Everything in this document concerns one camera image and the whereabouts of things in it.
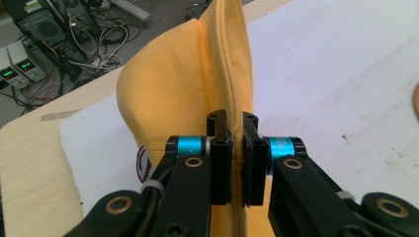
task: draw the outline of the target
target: power supply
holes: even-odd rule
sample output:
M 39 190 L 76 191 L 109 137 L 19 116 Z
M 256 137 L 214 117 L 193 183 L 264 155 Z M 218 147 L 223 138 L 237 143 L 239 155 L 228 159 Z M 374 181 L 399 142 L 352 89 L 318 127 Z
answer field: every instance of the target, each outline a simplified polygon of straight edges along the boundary
M 46 0 L 4 0 L 15 25 L 56 66 L 65 60 L 83 62 L 86 54 L 71 37 L 68 24 Z
M 31 82 L 26 76 L 16 70 L 11 63 L 7 48 L 0 48 L 0 78 L 17 89 L 24 89 Z
M 38 82 L 46 78 L 42 61 L 27 49 L 20 40 L 7 45 L 7 50 L 15 68 L 31 81 Z

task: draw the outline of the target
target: zip tie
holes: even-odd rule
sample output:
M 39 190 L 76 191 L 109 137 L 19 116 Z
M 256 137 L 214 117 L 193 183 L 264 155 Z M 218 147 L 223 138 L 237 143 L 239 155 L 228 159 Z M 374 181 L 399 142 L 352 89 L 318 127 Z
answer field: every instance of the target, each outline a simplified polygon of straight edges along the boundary
M 352 199 L 353 201 L 355 201 L 355 197 L 348 191 L 340 191 L 336 193 L 336 195 L 338 195 L 340 199 Z
M 142 194 L 142 191 L 145 189 L 145 188 L 147 188 L 147 187 L 151 187 L 151 188 L 156 188 L 157 190 L 159 190 L 160 191 L 160 194 L 163 196 L 163 194 L 164 194 L 164 186 L 160 183 L 160 182 L 158 182 L 158 181 L 156 181 L 156 180 L 147 180 L 147 181 L 145 181 L 143 184 L 142 184 L 142 186 L 141 186 L 141 191 L 140 191 L 140 193 Z

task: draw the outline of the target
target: blue ring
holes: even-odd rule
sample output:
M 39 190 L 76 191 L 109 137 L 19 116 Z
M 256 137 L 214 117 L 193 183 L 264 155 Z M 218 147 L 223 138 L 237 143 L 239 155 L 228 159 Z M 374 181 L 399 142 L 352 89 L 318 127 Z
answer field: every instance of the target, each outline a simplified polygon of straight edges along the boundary
M 274 136 L 268 137 L 271 145 L 271 169 L 269 175 L 274 173 L 274 164 L 277 159 L 286 155 L 295 155 L 293 141 L 289 137 Z
M 201 155 L 202 145 L 201 136 L 179 136 L 178 157 L 180 155 Z

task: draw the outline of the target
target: yellow fabric fold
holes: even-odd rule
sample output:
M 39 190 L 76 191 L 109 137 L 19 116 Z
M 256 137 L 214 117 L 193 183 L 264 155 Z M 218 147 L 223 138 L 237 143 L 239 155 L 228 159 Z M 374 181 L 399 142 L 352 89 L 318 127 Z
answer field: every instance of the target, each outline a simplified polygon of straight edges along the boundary
M 120 112 L 156 166 L 170 135 L 206 135 L 206 116 L 226 110 L 234 141 L 232 204 L 214 206 L 212 236 L 245 236 L 241 200 L 242 111 L 252 112 L 252 67 L 241 1 L 212 1 L 191 20 L 149 43 L 124 68 Z

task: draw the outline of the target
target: metal bolt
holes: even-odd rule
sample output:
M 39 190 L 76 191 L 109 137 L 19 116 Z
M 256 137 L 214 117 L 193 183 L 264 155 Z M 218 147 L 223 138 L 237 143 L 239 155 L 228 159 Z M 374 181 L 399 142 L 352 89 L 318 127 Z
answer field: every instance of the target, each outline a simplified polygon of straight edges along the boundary
M 106 212 L 109 214 L 121 214 L 126 212 L 132 205 L 132 199 L 127 196 L 114 197 L 106 204 Z
M 377 206 L 380 210 L 397 218 L 406 218 L 409 216 L 409 211 L 406 209 L 406 207 L 396 201 L 387 198 L 378 199 Z

